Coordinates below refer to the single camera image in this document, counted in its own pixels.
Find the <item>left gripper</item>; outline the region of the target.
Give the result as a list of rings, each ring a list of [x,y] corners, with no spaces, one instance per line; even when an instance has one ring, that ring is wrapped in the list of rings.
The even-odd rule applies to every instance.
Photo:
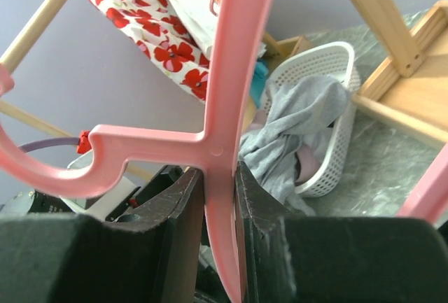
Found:
[[[124,200],[121,200],[106,217],[105,221],[113,222],[117,220],[126,210],[135,209],[148,200],[154,198],[162,191],[173,185],[183,174],[180,166],[165,165],[159,170],[147,184],[135,187],[129,192]]]

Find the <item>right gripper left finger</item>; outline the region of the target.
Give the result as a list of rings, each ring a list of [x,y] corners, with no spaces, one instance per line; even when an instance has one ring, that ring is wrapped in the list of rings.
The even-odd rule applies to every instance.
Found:
[[[192,302],[204,177],[102,222],[70,213],[1,217],[2,302]]]

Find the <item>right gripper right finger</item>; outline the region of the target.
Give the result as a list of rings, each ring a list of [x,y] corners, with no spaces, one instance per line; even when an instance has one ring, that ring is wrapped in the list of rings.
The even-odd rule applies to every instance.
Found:
[[[308,217],[235,175],[245,302],[446,302],[447,244],[411,218]]]

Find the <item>pink plastic hanger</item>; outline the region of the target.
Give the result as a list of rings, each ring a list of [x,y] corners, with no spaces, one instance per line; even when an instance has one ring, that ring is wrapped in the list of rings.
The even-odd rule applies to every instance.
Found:
[[[235,175],[256,40],[266,22],[262,1],[255,1],[223,0],[202,132],[141,129],[143,148],[130,160],[188,165],[203,173],[202,224],[207,226],[218,275],[232,302],[245,302],[245,268],[241,266],[245,255],[239,248]],[[64,170],[28,156],[6,133],[1,134],[1,168],[54,196],[57,173]]]

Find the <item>mauve pink tank top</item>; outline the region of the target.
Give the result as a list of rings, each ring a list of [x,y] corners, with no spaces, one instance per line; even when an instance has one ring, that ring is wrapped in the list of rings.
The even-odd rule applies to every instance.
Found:
[[[252,122],[246,128],[246,132],[263,128],[266,120],[267,114],[264,110],[256,111]],[[307,182],[321,166],[321,161],[317,158],[312,148],[305,142],[295,152],[295,159],[296,185]]]

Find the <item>grey tank top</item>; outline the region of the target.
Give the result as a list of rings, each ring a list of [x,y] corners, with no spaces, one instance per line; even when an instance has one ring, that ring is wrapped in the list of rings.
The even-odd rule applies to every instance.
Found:
[[[332,76],[308,76],[295,85],[270,85],[272,104],[265,124],[241,136],[239,160],[258,184],[284,204],[294,193],[296,152],[304,136],[324,130],[340,117],[351,94]]]

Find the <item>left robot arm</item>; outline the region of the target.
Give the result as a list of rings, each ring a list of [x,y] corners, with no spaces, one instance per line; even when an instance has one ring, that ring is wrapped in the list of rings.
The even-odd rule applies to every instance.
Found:
[[[145,185],[137,186],[123,177],[106,194],[87,199],[53,197],[38,190],[21,192],[1,206],[1,213],[83,213],[101,221],[113,222],[127,210],[141,206],[173,185],[182,175],[180,166],[165,165]]]

